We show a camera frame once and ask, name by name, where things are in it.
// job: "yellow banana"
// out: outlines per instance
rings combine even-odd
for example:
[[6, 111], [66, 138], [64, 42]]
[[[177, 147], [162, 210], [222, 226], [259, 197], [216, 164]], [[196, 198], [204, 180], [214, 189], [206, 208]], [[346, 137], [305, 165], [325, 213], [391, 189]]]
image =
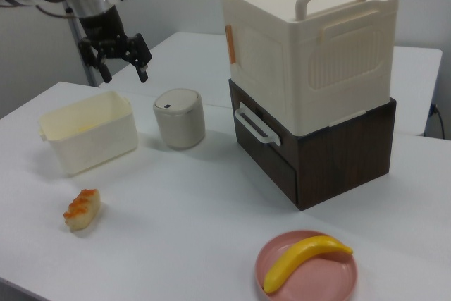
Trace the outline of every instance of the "yellow banana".
[[327, 235], [303, 239], [288, 248], [265, 275], [263, 290], [274, 293], [288, 279], [295, 269], [306, 260], [318, 254], [345, 252], [352, 254], [352, 248]]

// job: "drawer handle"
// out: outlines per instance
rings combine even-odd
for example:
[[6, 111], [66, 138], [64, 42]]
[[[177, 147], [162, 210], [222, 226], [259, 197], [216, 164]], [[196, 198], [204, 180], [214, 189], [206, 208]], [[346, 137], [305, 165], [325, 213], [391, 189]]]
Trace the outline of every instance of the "drawer handle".
[[[248, 117], [250, 121], [252, 121], [258, 128], [263, 130], [267, 137], [261, 135], [252, 125], [247, 122], [244, 116]], [[240, 102], [240, 108], [235, 111], [235, 117], [239, 122], [243, 124], [244, 127], [247, 128], [250, 133], [255, 136], [258, 141], [262, 144], [269, 144], [274, 142], [276, 145], [280, 146], [280, 138], [268, 125], [266, 125], [258, 116], [255, 115], [246, 105]]]

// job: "white plastic container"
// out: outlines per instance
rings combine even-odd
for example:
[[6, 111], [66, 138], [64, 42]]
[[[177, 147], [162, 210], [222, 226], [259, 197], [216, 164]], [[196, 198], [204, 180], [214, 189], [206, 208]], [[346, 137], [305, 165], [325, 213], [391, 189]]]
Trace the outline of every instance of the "white plastic container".
[[388, 103], [398, 0], [221, 0], [232, 80], [293, 135]]
[[40, 131], [64, 171], [75, 174], [137, 147], [130, 102], [105, 92], [41, 116]]
[[205, 136], [202, 97], [194, 90], [176, 88], [163, 93], [154, 102], [154, 113], [169, 147], [193, 147]]

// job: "cable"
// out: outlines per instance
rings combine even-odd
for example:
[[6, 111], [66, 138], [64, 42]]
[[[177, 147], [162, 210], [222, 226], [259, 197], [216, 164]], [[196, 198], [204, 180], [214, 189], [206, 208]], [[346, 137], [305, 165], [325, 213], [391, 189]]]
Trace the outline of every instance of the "cable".
[[43, 14], [46, 14], [46, 15], [51, 16], [53, 18], [60, 18], [60, 19], [76, 19], [77, 18], [73, 14], [55, 14], [55, 13], [48, 12], [48, 11], [44, 10], [39, 5], [36, 5], [36, 8], [39, 11], [43, 12]]
[[442, 115], [440, 114], [440, 111], [438, 110], [437, 105], [431, 104], [428, 117], [430, 118], [434, 114], [438, 115], [438, 119], [440, 120], [440, 127], [442, 128], [442, 139], [445, 139], [445, 126], [443, 125]]
[[442, 127], [442, 139], [445, 139], [445, 128], [443, 127], [442, 115], [440, 114], [437, 106], [435, 107], [435, 112], [438, 114], [438, 118], [440, 119], [440, 126]]

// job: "white table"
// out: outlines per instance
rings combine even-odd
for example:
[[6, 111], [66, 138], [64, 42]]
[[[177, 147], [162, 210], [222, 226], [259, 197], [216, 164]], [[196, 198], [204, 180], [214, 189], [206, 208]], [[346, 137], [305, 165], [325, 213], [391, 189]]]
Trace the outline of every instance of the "white table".
[[[0, 279], [51, 301], [259, 300], [254, 260], [294, 229], [354, 248], [353, 300], [448, 300], [451, 143], [396, 134], [390, 173], [298, 211], [235, 139], [229, 108], [204, 107], [206, 138], [161, 141], [153, 97], [132, 102], [139, 147], [73, 177], [37, 119], [101, 89], [59, 83], [0, 120]], [[103, 207], [70, 233], [68, 203], [98, 188]]]
[[[206, 104], [232, 106], [225, 36], [175, 33], [154, 47], [152, 55], [145, 84], [135, 68], [127, 66], [100, 87], [155, 97], [173, 88], [191, 88]], [[397, 100], [397, 132], [423, 135], [441, 58], [438, 49], [395, 47], [390, 95]]]

